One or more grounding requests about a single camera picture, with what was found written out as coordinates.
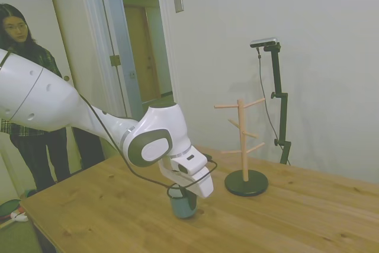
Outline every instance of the wall outlet plate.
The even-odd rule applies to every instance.
[[[184,11],[183,0],[174,0],[176,13]]]

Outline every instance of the woman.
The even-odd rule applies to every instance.
[[[11,50],[61,76],[51,53],[36,44],[22,13],[9,4],[0,4],[0,48]],[[47,159],[46,146],[58,182],[70,177],[66,129],[44,132],[1,120],[0,132],[9,133],[31,171],[37,191],[54,185]]]

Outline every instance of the floor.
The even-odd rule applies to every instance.
[[[151,100],[149,102],[142,103],[143,106],[143,111],[146,113],[147,109],[149,108],[150,105],[155,104],[155,103],[164,103],[164,102],[173,102],[174,101],[174,96],[173,95],[167,95],[159,99]]]
[[[30,222],[14,222],[0,230],[1,253],[41,253]]]

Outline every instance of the glasses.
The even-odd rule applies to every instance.
[[[19,29],[20,31],[23,31],[26,29],[26,24],[18,24],[18,25],[12,25],[5,27],[6,30],[14,31],[16,29]]]

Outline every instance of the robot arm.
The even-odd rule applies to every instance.
[[[185,187],[209,173],[207,158],[191,145],[179,105],[149,108],[138,122],[90,107],[76,89],[41,66],[0,49],[0,118],[33,129],[77,127],[113,143],[135,166],[159,164],[161,173]],[[213,191],[210,175],[188,187],[199,197]]]

